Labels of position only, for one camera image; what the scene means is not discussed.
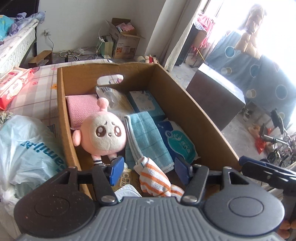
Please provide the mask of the white tissue roll pack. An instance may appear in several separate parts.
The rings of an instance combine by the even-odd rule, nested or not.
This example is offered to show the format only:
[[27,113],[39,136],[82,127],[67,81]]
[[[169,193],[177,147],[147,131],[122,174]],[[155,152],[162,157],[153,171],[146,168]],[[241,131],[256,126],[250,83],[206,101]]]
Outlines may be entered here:
[[114,192],[119,202],[125,197],[142,197],[133,185],[125,185]]

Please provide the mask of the blue white plastic pack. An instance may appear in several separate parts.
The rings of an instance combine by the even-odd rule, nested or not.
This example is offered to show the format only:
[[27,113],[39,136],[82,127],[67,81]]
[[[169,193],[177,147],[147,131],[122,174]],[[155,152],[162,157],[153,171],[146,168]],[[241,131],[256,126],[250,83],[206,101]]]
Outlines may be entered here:
[[178,158],[192,164],[200,158],[194,143],[174,121],[168,119],[157,121],[156,127],[173,161]]

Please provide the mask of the pink plush doll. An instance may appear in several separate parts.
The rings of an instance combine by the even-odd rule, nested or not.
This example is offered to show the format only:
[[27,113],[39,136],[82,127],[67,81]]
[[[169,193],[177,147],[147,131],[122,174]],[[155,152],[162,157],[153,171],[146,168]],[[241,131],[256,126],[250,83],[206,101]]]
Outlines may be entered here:
[[99,111],[88,116],[78,130],[72,134],[74,146],[91,154],[95,166],[105,167],[102,157],[110,161],[117,158],[118,152],[126,146],[126,130],[122,121],[109,112],[109,101],[101,97],[97,100]]

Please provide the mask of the orange striped cloth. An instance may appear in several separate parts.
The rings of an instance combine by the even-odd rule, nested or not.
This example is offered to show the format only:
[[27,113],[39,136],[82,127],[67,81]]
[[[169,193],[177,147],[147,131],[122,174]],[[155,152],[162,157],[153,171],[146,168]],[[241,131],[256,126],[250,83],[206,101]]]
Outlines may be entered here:
[[184,190],[171,184],[166,174],[152,159],[141,157],[137,160],[134,170],[139,175],[142,192],[154,197],[175,197],[180,202]]

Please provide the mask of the teal checked towel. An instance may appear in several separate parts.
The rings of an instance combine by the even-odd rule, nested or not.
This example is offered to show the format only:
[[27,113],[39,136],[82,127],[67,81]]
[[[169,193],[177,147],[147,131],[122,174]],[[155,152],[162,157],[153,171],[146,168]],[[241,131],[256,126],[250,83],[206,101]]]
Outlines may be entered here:
[[133,169],[141,157],[151,158],[164,173],[174,169],[170,153],[148,112],[125,115],[123,123],[127,136],[125,163],[129,169]]

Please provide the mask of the pink knitted cloth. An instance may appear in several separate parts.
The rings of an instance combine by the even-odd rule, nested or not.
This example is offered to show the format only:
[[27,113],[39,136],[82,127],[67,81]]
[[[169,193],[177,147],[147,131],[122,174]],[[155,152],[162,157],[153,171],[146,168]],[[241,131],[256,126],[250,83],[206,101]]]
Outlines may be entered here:
[[70,129],[78,130],[83,121],[91,114],[99,111],[97,95],[68,95],[66,103],[70,118]]

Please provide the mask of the teal tissue box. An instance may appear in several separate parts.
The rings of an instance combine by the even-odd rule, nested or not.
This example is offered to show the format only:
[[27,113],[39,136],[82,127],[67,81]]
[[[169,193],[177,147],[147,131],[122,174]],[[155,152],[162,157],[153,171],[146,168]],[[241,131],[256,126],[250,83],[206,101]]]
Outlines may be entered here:
[[130,91],[127,99],[136,113],[146,111],[155,121],[162,121],[166,118],[164,111],[148,90]]

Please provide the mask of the large cardboard box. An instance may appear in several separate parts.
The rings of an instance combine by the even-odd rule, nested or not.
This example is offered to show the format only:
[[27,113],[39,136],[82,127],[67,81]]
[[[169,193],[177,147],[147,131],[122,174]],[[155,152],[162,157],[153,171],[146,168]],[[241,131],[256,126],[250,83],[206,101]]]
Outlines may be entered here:
[[[97,97],[99,77],[121,74],[111,88],[136,100],[155,100],[156,118],[136,109],[120,117],[110,101]],[[220,171],[240,169],[238,156],[197,102],[158,64],[86,64],[57,71],[59,123],[66,163],[82,169],[104,167],[125,154],[145,196],[175,197],[184,193],[169,177],[175,158]]]

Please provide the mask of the white plastic bag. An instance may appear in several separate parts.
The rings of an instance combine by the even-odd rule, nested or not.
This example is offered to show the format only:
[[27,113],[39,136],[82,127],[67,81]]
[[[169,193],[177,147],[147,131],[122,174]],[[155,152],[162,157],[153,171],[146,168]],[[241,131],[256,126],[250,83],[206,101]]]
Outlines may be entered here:
[[48,126],[36,118],[1,112],[1,205],[8,213],[66,168],[62,147]]

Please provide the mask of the blue dotted curtain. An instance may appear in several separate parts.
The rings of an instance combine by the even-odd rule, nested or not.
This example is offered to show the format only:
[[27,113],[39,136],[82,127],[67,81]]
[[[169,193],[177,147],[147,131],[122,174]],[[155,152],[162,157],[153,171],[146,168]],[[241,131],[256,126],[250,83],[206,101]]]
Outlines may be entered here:
[[295,109],[295,85],[270,59],[258,60],[235,49],[240,31],[224,36],[206,57],[206,64],[242,90],[247,101],[271,112],[277,109],[288,126]]

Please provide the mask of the red wet wipes pack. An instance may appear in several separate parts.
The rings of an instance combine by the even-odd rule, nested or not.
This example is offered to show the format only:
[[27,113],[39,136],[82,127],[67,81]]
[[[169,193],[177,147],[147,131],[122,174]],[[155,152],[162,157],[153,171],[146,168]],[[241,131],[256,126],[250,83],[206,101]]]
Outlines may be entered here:
[[11,101],[18,95],[23,87],[32,80],[39,67],[30,69],[13,67],[1,77],[0,108],[6,110]]

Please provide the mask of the small cardboard box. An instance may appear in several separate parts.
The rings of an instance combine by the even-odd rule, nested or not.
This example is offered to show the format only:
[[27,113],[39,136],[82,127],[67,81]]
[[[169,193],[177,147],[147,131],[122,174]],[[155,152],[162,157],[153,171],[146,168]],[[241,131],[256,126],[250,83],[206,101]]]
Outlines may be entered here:
[[134,58],[142,36],[137,34],[137,30],[131,20],[112,18],[107,23],[109,25],[109,35],[114,42],[112,57],[115,59]]

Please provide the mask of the purple blue clothes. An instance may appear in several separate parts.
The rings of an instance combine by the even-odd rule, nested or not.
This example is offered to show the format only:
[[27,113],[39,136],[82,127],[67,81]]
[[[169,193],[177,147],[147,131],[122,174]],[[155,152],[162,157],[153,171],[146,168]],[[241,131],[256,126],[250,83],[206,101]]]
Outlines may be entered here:
[[45,20],[45,12],[40,11],[30,16],[27,16],[26,12],[22,12],[18,13],[15,18],[1,15],[1,41],[7,36],[15,35],[33,20],[38,20],[40,23],[43,23]]

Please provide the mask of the black bed headboard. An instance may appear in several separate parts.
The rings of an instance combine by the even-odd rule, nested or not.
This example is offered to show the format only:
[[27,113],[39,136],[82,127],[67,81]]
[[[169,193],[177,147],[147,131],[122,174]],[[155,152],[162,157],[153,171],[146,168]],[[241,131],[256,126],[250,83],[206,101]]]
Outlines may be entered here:
[[16,17],[19,13],[30,16],[38,12],[39,0],[0,0],[1,15]]

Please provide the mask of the wall socket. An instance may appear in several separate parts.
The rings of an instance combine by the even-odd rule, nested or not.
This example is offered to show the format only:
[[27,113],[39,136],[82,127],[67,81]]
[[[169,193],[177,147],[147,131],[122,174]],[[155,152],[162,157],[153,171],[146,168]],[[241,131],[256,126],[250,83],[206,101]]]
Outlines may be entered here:
[[44,30],[44,36],[49,36],[50,35],[50,31],[49,29],[45,29]]

